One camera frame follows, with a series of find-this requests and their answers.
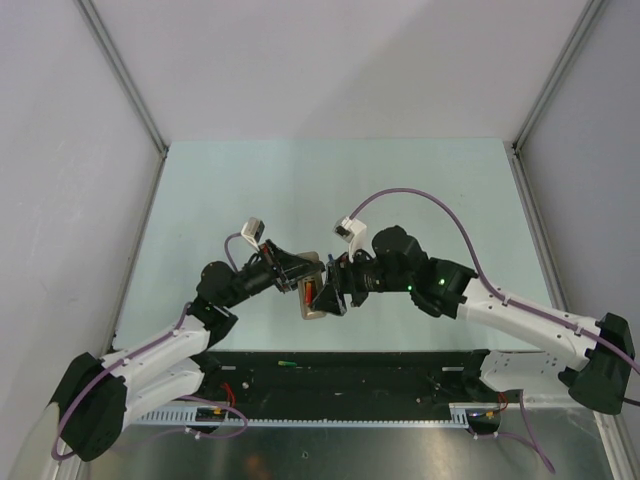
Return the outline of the red battery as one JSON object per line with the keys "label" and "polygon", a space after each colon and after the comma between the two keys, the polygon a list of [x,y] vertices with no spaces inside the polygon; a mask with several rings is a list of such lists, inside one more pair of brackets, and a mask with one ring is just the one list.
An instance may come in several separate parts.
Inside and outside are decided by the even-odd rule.
{"label": "red battery", "polygon": [[313,303],[316,292],[315,282],[312,280],[306,281],[304,283],[304,302],[307,306],[310,306]]}

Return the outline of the white remote control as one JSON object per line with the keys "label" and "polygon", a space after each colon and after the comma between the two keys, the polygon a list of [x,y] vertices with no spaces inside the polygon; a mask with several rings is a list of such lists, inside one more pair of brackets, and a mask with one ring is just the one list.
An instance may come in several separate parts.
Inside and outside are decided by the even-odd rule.
{"label": "white remote control", "polygon": [[301,317],[303,320],[316,320],[326,316],[326,313],[312,307],[315,296],[324,286],[323,269],[304,277],[297,283]]}

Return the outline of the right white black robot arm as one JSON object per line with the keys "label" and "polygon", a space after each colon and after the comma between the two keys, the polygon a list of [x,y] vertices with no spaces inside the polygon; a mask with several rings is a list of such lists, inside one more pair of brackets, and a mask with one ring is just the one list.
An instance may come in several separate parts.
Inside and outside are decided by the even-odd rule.
{"label": "right white black robot arm", "polygon": [[545,308],[492,286],[477,271],[429,256],[400,226],[378,232],[371,252],[358,249],[328,261],[326,280],[306,303],[336,316],[371,293],[407,293],[434,318],[475,322],[551,355],[569,396],[599,413],[617,415],[625,402],[635,350],[629,324],[607,313],[599,319]]}

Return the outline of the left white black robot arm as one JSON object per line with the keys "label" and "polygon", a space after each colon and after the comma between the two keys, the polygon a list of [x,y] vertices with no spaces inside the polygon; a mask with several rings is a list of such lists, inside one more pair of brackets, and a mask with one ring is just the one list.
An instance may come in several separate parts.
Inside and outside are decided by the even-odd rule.
{"label": "left white black robot arm", "polygon": [[323,270],[321,261],[290,254],[270,240],[239,270],[223,261],[207,264],[195,298],[175,324],[137,346],[99,358],[85,352],[71,361],[51,397],[59,409],[52,458],[92,461],[137,417],[191,394],[214,397],[221,376],[195,358],[235,326],[231,308],[271,287],[294,291]]}

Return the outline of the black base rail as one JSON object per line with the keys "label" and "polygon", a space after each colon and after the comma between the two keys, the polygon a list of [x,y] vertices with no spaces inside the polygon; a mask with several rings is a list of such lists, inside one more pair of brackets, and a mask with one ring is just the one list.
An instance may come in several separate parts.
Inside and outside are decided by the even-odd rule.
{"label": "black base rail", "polygon": [[[562,365],[544,352],[240,352],[196,356],[205,373],[192,396],[226,400],[265,423],[383,424],[448,420],[451,406],[495,404],[520,393],[568,396]],[[278,361],[296,362],[286,368]]]}

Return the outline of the left aluminium frame post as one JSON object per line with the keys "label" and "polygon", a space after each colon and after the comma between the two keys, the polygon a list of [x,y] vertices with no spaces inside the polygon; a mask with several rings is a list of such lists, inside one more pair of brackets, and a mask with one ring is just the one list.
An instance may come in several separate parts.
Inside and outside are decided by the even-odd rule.
{"label": "left aluminium frame post", "polygon": [[158,154],[164,158],[168,145],[155,122],[136,82],[131,75],[113,37],[102,19],[95,3],[90,0],[75,0],[74,4],[83,18],[89,33],[103,54],[109,69],[129,102],[134,114],[140,121],[147,137]]}

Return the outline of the aluminium frame post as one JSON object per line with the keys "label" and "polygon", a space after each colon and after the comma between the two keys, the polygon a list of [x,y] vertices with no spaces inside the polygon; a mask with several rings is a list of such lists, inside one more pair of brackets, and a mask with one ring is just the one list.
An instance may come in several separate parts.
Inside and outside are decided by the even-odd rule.
{"label": "aluminium frame post", "polygon": [[131,75],[113,37],[102,19],[95,3],[90,0],[75,0],[74,4],[83,18],[89,33],[103,54],[109,69],[129,102],[134,114],[140,121],[147,137],[158,154],[164,158],[168,145],[155,122],[136,82]]}
{"label": "aluminium frame post", "polygon": [[585,47],[589,37],[599,23],[606,8],[607,0],[589,0],[586,2],[576,23],[562,46],[559,55],[547,75],[542,88],[529,109],[515,138],[511,142],[513,152],[520,156],[531,134],[541,121],[554,96],[570,73],[574,63]]}

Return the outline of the right aluminium frame post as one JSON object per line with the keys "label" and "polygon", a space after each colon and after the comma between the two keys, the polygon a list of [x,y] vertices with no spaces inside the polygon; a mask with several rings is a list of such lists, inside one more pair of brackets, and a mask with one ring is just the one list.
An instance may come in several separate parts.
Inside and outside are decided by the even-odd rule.
{"label": "right aluminium frame post", "polygon": [[542,88],[529,109],[515,138],[511,142],[513,152],[520,156],[531,134],[541,121],[554,96],[570,73],[574,63],[585,47],[589,37],[599,23],[606,8],[607,0],[589,0],[586,2],[576,23],[562,46],[559,55],[547,75]]}

